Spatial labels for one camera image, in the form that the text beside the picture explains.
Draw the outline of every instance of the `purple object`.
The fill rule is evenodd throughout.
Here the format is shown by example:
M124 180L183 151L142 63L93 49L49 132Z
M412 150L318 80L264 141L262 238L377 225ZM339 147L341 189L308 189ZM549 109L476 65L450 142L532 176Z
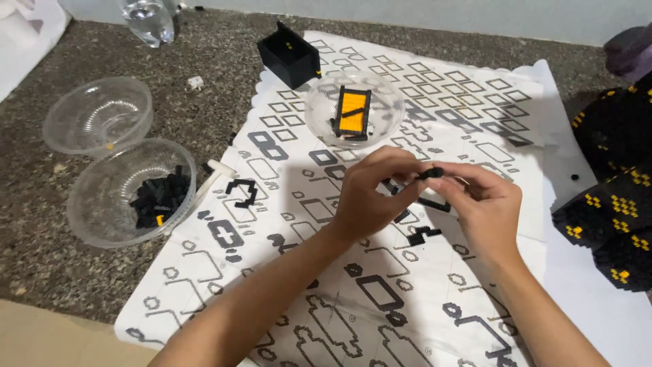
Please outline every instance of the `purple object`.
M652 23L621 32L604 45L607 70L637 82L652 71Z

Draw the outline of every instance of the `water bottle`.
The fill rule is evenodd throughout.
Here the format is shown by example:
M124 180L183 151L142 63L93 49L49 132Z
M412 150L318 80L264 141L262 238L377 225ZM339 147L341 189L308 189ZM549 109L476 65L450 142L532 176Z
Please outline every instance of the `water bottle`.
M174 25L170 12L161 0L117 0L127 25L149 47L161 42L172 43Z

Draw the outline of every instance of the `plastic bowl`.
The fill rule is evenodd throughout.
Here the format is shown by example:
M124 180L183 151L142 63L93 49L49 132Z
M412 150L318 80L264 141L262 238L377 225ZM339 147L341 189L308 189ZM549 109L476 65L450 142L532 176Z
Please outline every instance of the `plastic bowl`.
M335 136L330 119L337 115L340 86L371 90L367 131L373 130L364 142L352 142ZM306 124L310 131L327 144L361 149L372 146L398 130L405 115L401 92L381 76L365 71L334 71L310 87L306 96Z
M190 176L186 198L161 227L136 229L136 211L129 203L137 198L143 181L165 177L177 165ZM197 170L190 153L175 142L144 139L121 146L88 166L68 198L72 232L96 247L124 247L150 240L185 217L195 196Z
M58 152L99 157L118 144L144 138L153 116L145 83L127 76L95 80L52 106L43 140Z

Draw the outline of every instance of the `granite countertop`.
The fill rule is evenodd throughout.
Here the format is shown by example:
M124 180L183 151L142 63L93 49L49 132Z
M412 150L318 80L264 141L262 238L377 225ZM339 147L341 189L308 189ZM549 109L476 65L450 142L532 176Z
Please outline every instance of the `granite countertop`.
M164 244L159 237L122 249L83 245L70 231L68 190L91 162L52 152L41 139L50 106L92 80L127 75L145 82L154 100L148 136L174 140L196 162L220 159L229 134L251 109L262 64L256 41L282 20L295 31L313 29L407 50L418 55L513 69L547 59L561 97L621 84L604 70L600 48L516 39L243 14L185 11L177 40L146 47L123 26L73 22L59 44L0 103L0 296L11 301L112 323ZM199 75L205 87L185 91ZM201 173L198 180L205 179Z

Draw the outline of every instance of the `hand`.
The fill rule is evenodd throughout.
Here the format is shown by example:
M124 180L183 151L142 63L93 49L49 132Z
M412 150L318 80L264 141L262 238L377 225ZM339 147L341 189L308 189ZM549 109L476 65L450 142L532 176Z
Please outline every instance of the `hand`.
M483 261L490 266L521 261L516 247L521 189L477 165L430 164L443 168L444 177L426 183L455 207L464 236ZM463 178L469 185L454 177Z
M330 229L339 239L354 243L385 228L419 198L426 184L417 180L395 196L386 197L376 191L380 181L393 177L407 182L430 167L400 148L384 146L374 151L346 170Z

